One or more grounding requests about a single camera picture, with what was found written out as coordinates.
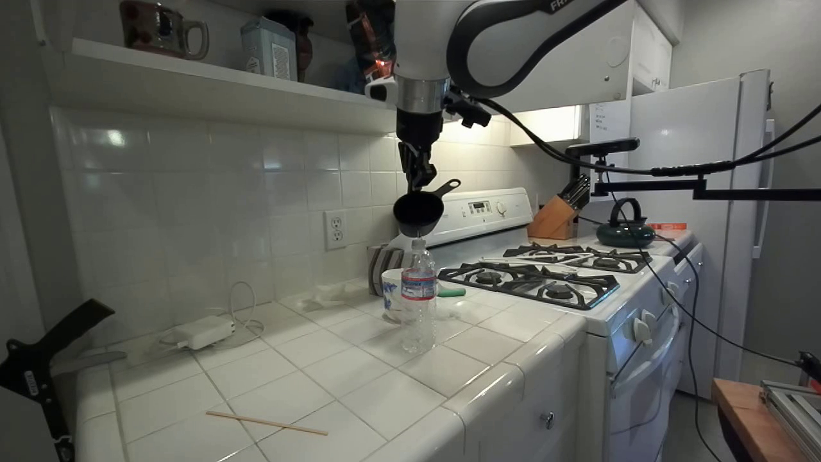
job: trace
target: wooden table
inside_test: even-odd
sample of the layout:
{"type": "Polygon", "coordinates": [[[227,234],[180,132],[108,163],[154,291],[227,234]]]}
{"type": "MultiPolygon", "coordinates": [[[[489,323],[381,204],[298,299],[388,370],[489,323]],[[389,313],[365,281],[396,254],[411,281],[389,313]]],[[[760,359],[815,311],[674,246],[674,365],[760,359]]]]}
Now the wooden table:
{"type": "Polygon", "coordinates": [[[803,445],[783,426],[778,410],[751,382],[712,379],[724,440],[738,462],[809,462],[803,445]]]}

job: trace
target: shelf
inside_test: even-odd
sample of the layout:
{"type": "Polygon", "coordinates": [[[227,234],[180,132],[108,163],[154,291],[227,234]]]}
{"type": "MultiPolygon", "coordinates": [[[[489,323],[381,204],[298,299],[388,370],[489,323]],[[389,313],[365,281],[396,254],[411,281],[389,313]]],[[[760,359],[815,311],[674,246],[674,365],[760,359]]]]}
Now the shelf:
{"type": "Polygon", "coordinates": [[[47,52],[57,105],[244,121],[340,133],[393,133],[385,102],[329,88],[75,38],[47,52]]]}

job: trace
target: black kettle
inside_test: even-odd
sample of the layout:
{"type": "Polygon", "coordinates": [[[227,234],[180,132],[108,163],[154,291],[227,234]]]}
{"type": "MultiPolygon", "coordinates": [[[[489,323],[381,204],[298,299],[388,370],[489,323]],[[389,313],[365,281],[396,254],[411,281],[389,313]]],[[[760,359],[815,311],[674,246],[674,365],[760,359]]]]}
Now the black kettle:
{"type": "Polygon", "coordinates": [[[610,222],[598,227],[594,237],[605,246],[643,250],[652,245],[653,232],[643,223],[639,200],[623,197],[623,200],[615,200],[615,206],[610,211],[610,222]],[[623,206],[634,207],[630,222],[621,222],[623,206]]]}

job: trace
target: white tile countertop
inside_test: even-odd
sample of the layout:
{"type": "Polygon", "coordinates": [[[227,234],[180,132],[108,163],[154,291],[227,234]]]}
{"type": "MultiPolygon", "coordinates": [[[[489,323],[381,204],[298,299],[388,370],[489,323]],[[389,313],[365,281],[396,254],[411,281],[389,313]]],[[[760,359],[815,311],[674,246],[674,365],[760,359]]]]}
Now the white tile countertop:
{"type": "Polygon", "coordinates": [[[211,349],[171,349],[157,333],[112,347],[124,363],[85,370],[76,462],[471,460],[474,432],[523,400],[523,377],[582,342],[579,315],[478,292],[439,300],[435,343],[420,358],[374,299],[301,295],[235,318],[211,349]]]}

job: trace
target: oven door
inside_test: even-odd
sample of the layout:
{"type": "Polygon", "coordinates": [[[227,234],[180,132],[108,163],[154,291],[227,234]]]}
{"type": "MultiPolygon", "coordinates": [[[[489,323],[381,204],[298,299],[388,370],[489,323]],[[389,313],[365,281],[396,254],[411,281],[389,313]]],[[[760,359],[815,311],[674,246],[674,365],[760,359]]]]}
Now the oven door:
{"type": "Polygon", "coordinates": [[[679,358],[683,318],[673,308],[653,342],[643,343],[610,382],[608,460],[634,462],[661,455],[679,358]]]}

